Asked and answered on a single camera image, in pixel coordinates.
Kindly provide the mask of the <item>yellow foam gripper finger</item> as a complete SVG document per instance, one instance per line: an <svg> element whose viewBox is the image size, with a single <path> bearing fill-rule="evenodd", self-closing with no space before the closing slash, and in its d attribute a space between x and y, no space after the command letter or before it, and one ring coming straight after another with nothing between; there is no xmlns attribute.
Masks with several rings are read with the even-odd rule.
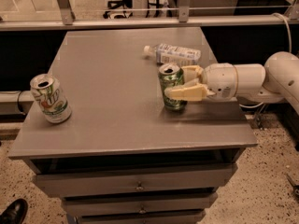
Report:
<svg viewBox="0 0 299 224"><path fill-rule="evenodd" d="M204 69L199 65L183 66L184 85L186 87L201 85Z"/></svg>
<svg viewBox="0 0 299 224"><path fill-rule="evenodd" d="M205 85L195 85L190 87L176 86L166 88L164 94L169 99L182 100L182 101L202 101L208 96L214 95Z"/></svg>

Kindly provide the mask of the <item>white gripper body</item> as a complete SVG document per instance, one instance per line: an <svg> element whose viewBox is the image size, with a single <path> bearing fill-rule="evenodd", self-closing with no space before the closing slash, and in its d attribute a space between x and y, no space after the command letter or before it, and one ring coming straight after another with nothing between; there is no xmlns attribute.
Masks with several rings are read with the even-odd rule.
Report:
<svg viewBox="0 0 299 224"><path fill-rule="evenodd" d="M237 90L237 72L229 63L213 63L204 69L208 98L222 102L231 100Z"/></svg>

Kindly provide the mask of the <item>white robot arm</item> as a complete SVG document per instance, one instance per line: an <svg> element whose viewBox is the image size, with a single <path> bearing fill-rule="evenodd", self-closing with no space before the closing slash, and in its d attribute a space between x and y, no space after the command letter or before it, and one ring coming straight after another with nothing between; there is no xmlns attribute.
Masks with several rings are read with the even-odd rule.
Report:
<svg viewBox="0 0 299 224"><path fill-rule="evenodd" d="M286 100L299 113L299 58L281 51L258 63L213 63L206 68L183 66L184 84L165 89L173 100L216 102L242 97L273 104Z"/></svg>

